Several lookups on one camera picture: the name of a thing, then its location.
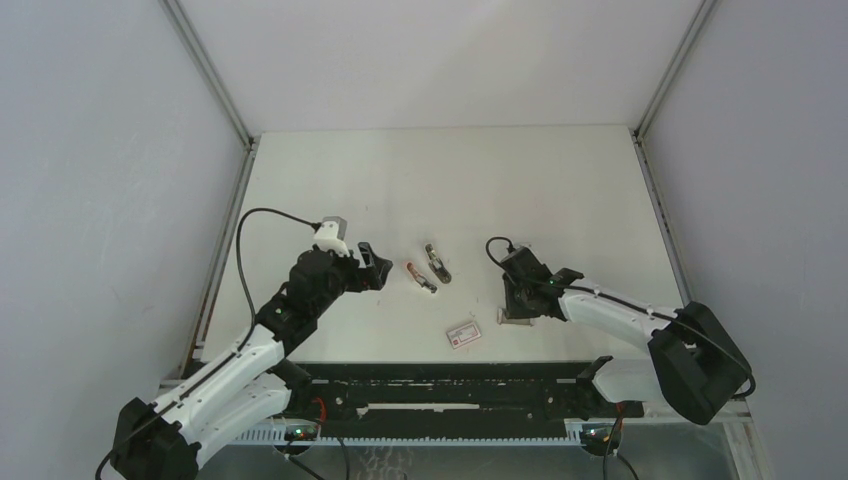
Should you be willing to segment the red white staple box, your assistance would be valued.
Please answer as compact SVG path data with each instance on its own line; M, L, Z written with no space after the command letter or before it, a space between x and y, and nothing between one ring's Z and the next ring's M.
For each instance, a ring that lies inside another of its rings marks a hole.
M482 332L476 321L468 321L446 332L446 338L452 349L459 349L479 340Z

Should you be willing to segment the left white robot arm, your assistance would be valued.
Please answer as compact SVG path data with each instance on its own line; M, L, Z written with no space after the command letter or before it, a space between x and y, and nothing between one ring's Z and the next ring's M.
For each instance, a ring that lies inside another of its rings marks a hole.
M393 267L369 243L358 248L359 258L319 246L300 254L233 346L155 400L134 398L121 409L113 445L95 474L111 466L125 479L193 479L260 420L305 414L313 392L289 354L338 298L381 290Z

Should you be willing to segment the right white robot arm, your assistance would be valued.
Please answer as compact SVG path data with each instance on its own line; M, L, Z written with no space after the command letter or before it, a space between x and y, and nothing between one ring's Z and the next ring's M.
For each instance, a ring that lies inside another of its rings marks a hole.
M527 247L508 248L495 264L503 272L506 315L587 326L642 353L602 361L578 388L579 406L589 415L605 415L621 402L664 402L707 425L728 402L756 389L749 361L702 303L670 308L630 299L581 272L551 271Z

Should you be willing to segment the pink white mini stapler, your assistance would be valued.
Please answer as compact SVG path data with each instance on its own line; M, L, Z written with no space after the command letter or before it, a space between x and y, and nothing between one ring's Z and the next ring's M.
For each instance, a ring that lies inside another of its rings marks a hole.
M428 278L426 278L412 262L407 262L405 264L405 268L407 272L412 277L413 281L423 290L428 291L430 294L436 294L438 292L438 287L431 282Z

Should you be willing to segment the metal stapler magazine piece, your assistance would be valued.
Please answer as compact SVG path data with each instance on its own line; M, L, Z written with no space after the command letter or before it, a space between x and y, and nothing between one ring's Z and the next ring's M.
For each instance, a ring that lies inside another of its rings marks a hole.
M426 243L424 249L431 271L441 283L449 284L452 281L452 275L446 268L444 261L437 253L434 245L432 243Z

